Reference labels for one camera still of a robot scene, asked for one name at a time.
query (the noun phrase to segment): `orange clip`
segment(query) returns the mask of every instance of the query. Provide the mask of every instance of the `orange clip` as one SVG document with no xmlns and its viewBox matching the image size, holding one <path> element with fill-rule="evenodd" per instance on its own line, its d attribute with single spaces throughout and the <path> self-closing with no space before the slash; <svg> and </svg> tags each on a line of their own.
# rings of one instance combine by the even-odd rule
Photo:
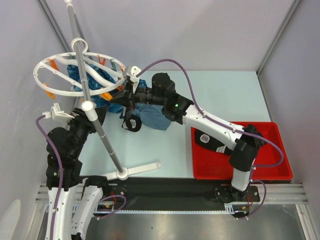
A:
<svg viewBox="0 0 320 240">
<path fill-rule="evenodd" d="M 48 59 L 48 60 L 50 61 L 51 67 L 60 72 L 55 60 L 51 60 L 51 59 Z"/>
<path fill-rule="evenodd" d="M 101 58 L 100 56 L 98 55 L 98 61 L 100 64 L 102 64 L 103 66 L 106 64 L 106 59 L 104 58 L 102 61 L 101 61 Z"/>
<path fill-rule="evenodd" d="M 48 96 L 51 98 L 51 99 L 55 99 L 56 96 L 52 93 L 52 92 L 49 92 L 49 91 L 46 91 L 44 90 L 46 94 L 48 94 Z"/>
<path fill-rule="evenodd" d="M 123 88 L 124 88 L 124 85 L 123 85 L 123 84 L 121 84 L 121 85 L 120 85 L 120 86 L 118 86 L 116 89 L 117 89 L 118 91 L 121 91 Z"/>
<path fill-rule="evenodd" d="M 113 97 L 111 96 L 110 93 L 105 92 L 105 93 L 101 93 L 100 97 L 102 97 L 104 100 L 110 101 Z"/>
</svg>

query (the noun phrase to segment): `garment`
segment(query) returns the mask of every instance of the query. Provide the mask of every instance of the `garment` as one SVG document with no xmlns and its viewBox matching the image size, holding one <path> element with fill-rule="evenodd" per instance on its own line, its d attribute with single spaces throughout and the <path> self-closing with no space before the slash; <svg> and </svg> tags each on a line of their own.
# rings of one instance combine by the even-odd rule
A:
<svg viewBox="0 0 320 240">
<path fill-rule="evenodd" d="M 97 66 L 94 66 L 92 64 L 90 64 L 90 67 L 92 67 L 101 77 L 103 77 L 104 79 L 108 80 L 109 82 L 115 84 L 116 81 L 110 76 L 109 73 L 107 73 L 106 71 L 98 68 Z M 72 78 L 73 80 L 77 81 L 78 83 L 81 83 L 80 80 L 80 75 L 79 75 L 79 70 L 78 67 L 75 65 L 68 65 L 67 66 L 67 72 L 70 78 Z M 91 90 L 98 90 L 103 88 L 104 86 L 102 86 L 100 83 L 98 83 L 90 74 L 86 74 L 87 78 L 88 78 L 88 84 L 89 84 L 89 88 Z M 74 86 L 73 89 L 77 92 L 81 92 L 82 89 L 80 89 L 77 86 Z M 116 93 L 118 90 L 112 90 L 109 93 L 112 95 L 114 93 Z M 114 103 L 110 103 L 109 101 L 105 100 L 104 98 L 102 98 L 99 95 L 95 95 L 95 96 L 91 96 L 92 100 L 94 101 L 94 103 L 96 104 L 96 107 L 103 107 L 103 106 L 108 106 L 108 112 L 111 113 L 121 113 L 123 107 L 119 104 L 114 104 Z"/>
<path fill-rule="evenodd" d="M 132 110 L 131 114 L 141 119 L 142 124 L 149 128 L 165 131 L 171 121 L 161 112 L 163 106 L 139 103 Z"/>
<path fill-rule="evenodd" d="M 145 80 L 140 79 L 139 88 L 146 88 Z M 137 103 L 135 109 L 130 111 L 130 116 L 126 117 L 126 109 L 121 112 L 120 118 L 124 119 L 122 128 L 131 132 L 138 132 L 141 123 L 149 128 L 165 131 L 170 126 L 171 121 L 162 114 L 163 106 Z"/>
</svg>

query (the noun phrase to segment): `cable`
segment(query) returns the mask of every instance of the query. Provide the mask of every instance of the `cable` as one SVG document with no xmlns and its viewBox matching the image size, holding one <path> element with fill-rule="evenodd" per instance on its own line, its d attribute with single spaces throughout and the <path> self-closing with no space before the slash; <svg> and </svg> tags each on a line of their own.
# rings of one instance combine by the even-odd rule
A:
<svg viewBox="0 0 320 240">
<path fill-rule="evenodd" d="M 56 148 L 55 144 L 52 142 L 52 140 L 50 139 L 50 137 L 46 134 L 45 130 L 41 127 L 39 121 L 43 118 L 45 118 L 45 115 L 42 115 L 40 117 L 38 117 L 35 120 L 35 124 L 38 127 L 38 129 L 40 130 L 40 132 L 42 133 L 42 135 L 45 137 L 45 139 L 47 140 L 47 142 L 50 144 L 50 146 L 52 147 L 54 154 L 56 156 L 56 159 L 58 161 L 58 166 L 59 166 L 59 184 L 58 184 L 58 190 L 56 192 L 56 196 L 55 196 L 55 201 L 53 204 L 53 210 L 52 211 L 52 218 L 51 218 L 51 227 L 50 227 L 50 239 L 53 240 L 54 239 L 54 228 L 55 228 L 55 219 L 56 219 L 56 209 L 58 206 L 58 202 L 59 202 L 59 196 L 60 196 L 60 192 L 62 189 L 62 183 L 63 183 L 63 179 L 64 179 L 64 169 L 62 167 L 62 161 L 58 152 L 58 149 Z"/>
<path fill-rule="evenodd" d="M 194 102 L 194 105 L 196 107 L 196 109 L 199 111 L 199 113 L 201 113 L 202 116 L 204 116 L 206 119 L 210 120 L 211 122 L 215 123 L 215 124 L 218 124 L 219 126 L 221 127 L 224 127 L 228 130 L 234 130 L 233 127 L 229 126 L 229 125 L 226 125 L 222 122 L 219 122 L 218 120 L 215 120 L 213 119 L 212 117 L 209 117 L 207 115 L 204 114 L 203 110 L 199 107 L 197 101 L 196 101 L 196 97 L 195 97 L 195 93 L 194 93 L 194 90 L 192 88 L 192 85 L 191 85 L 191 81 L 190 81 L 190 78 L 187 74 L 187 71 L 185 70 L 185 68 L 179 63 L 177 62 L 176 60 L 173 60 L 173 59 L 169 59 L 169 58 L 164 58 L 164 59 L 160 59 L 158 61 L 155 61 L 151 64 L 149 64 L 148 66 L 146 66 L 141 72 L 139 72 L 136 76 L 137 77 L 140 77 L 145 71 L 147 71 L 148 69 L 150 69 L 151 67 L 153 67 L 154 65 L 156 64 L 159 64 L 159 63 L 162 63 L 162 62 L 171 62 L 171 63 L 174 63 L 176 65 L 179 66 L 179 68 L 182 70 L 182 72 L 184 73 L 185 77 L 186 77 L 186 80 L 188 82 L 188 85 L 189 85 L 189 88 L 190 88 L 190 92 L 191 92 L 191 96 L 192 96 L 192 100 Z M 278 161 L 277 163 L 275 164 L 270 164 L 270 165 L 266 165 L 266 164 L 256 164 L 256 165 L 252 165 L 252 168 L 256 168 L 256 167 L 264 167 L 264 168 L 273 168 L 273 167 L 277 167 L 279 166 L 283 160 L 284 160 L 284 154 L 283 152 L 281 151 L 281 149 L 276 145 L 274 144 L 272 141 L 264 138 L 263 136 L 260 136 L 260 135 L 256 135 L 256 134 L 252 134 L 252 133 L 249 133 L 249 132 L 245 132 L 245 131 L 241 131 L 241 130 L 237 130 L 235 129 L 235 132 L 237 133 L 240 133 L 240 134 L 244 134 L 244 135 L 247 135 L 247 136 L 250 136 L 250 137 L 254 137 L 254 138 L 257 138 L 257 139 L 260 139 L 260 140 L 263 140 L 265 141 L 266 143 L 270 144 L 271 146 L 273 146 L 279 153 L 280 153 L 280 161 Z"/>
<path fill-rule="evenodd" d="M 254 201 L 250 195 L 246 197 L 248 199 L 248 207 L 251 207 L 254 204 Z"/>
<path fill-rule="evenodd" d="M 99 220 L 99 219 L 105 219 L 105 218 L 107 218 L 107 217 L 112 216 L 112 215 L 115 214 L 116 212 L 118 212 L 118 211 L 120 211 L 121 209 L 123 209 L 124 206 L 125 206 L 126 203 L 127 203 L 127 199 L 126 199 L 126 197 L 123 196 L 123 195 L 111 195 L 111 196 L 107 196 L 107 197 L 101 199 L 101 200 L 99 201 L 99 203 L 104 202 L 105 200 L 108 200 L 108 199 L 112 199 L 112 198 L 123 198 L 124 202 L 123 202 L 122 206 L 119 207 L 118 209 L 116 209 L 116 210 L 114 210 L 114 211 L 112 211 L 112 212 L 104 215 L 104 216 L 98 216 L 98 217 L 97 217 L 97 220 Z"/>
<path fill-rule="evenodd" d="M 249 213 L 249 215 L 244 216 L 244 217 L 239 217 L 239 219 L 248 219 L 249 216 L 252 216 L 253 214 L 256 214 L 263 206 L 263 204 L 266 201 L 266 197 L 267 197 L 267 186 L 265 185 L 265 183 L 261 180 L 253 180 L 252 183 L 261 183 L 263 185 L 264 188 L 264 194 L 263 194 L 263 199 L 260 203 L 260 205 L 257 207 L 256 210 L 254 210 L 253 212 Z"/>
</svg>

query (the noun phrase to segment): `white plastic ring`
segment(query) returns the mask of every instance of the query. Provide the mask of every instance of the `white plastic ring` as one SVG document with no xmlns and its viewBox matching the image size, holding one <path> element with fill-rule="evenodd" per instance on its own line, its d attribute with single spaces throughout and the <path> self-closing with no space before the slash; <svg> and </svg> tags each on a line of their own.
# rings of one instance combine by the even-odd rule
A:
<svg viewBox="0 0 320 240">
<path fill-rule="evenodd" d="M 81 42 L 84 43 L 84 49 L 82 50 L 82 53 L 83 54 L 86 53 L 88 51 L 88 43 L 81 37 L 76 37 L 71 41 L 72 50 L 75 52 L 74 46 L 75 46 L 75 43 L 78 42 L 78 41 L 81 41 Z"/>
</svg>

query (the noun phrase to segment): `blue cloth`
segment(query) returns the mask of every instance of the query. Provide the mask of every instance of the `blue cloth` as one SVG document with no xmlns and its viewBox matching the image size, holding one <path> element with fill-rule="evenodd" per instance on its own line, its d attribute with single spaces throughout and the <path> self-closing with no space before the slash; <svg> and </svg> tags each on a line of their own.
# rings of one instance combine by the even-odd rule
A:
<svg viewBox="0 0 320 240">
<path fill-rule="evenodd" d="M 116 81 L 110 76 L 109 73 L 107 73 L 106 71 L 98 68 L 97 66 L 94 66 L 92 64 L 90 64 L 90 67 L 92 67 L 101 77 L 103 77 L 104 79 L 108 80 L 109 82 L 115 84 Z M 80 76 L 79 76 L 79 70 L 78 67 L 75 65 L 68 65 L 67 66 L 67 71 L 68 71 L 68 75 L 70 78 L 72 78 L 73 80 L 77 81 L 78 83 L 81 83 L 80 80 Z M 103 88 L 104 86 L 102 86 L 100 83 L 98 83 L 90 74 L 86 74 L 87 78 L 88 78 L 88 84 L 89 84 L 89 88 L 91 90 L 98 90 Z M 81 92 L 82 89 L 80 89 L 77 86 L 74 86 L 73 89 L 77 92 Z M 112 90 L 109 93 L 111 95 L 113 95 L 114 93 L 116 93 L 118 90 Z M 99 107 L 103 107 L 105 105 L 108 106 L 108 112 L 111 113 L 121 113 L 123 107 L 119 104 L 114 104 L 114 103 L 110 103 L 109 101 L 103 99 L 101 96 L 99 95 L 95 95 L 95 96 L 91 96 L 92 100 L 94 101 L 94 103 L 96 104 L 97 108 Z"/>
<path fill-rule="evenodd" d="M 140 117 L 141 122 L 149 128 L 165 131 L 171 121 L 161 112 L 162 106 L 138 103 L 131 114 Z"/>
</svg>

